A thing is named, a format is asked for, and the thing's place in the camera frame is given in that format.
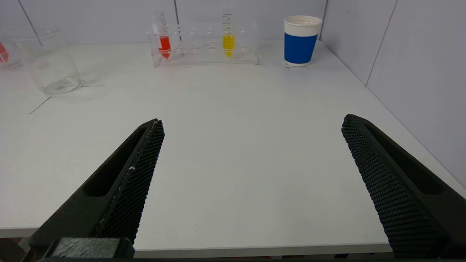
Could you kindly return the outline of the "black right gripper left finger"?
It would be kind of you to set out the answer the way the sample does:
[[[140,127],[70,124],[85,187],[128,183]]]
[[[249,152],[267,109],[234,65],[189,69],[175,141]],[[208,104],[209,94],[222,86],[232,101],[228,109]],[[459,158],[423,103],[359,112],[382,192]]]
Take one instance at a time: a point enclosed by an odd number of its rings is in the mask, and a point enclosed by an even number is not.
[[[135,129],[30,237],[43,253],[60,238],[125,238],[134,244],[165,137],[161,120]]]

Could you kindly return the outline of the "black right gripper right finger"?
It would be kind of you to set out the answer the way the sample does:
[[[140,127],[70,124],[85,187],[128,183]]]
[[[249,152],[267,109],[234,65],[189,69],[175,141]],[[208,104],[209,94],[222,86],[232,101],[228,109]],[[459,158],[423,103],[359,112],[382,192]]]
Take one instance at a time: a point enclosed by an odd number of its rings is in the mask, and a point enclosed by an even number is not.
[[[370,121],[341,132],[395,257],[464,257],[465,198]]]

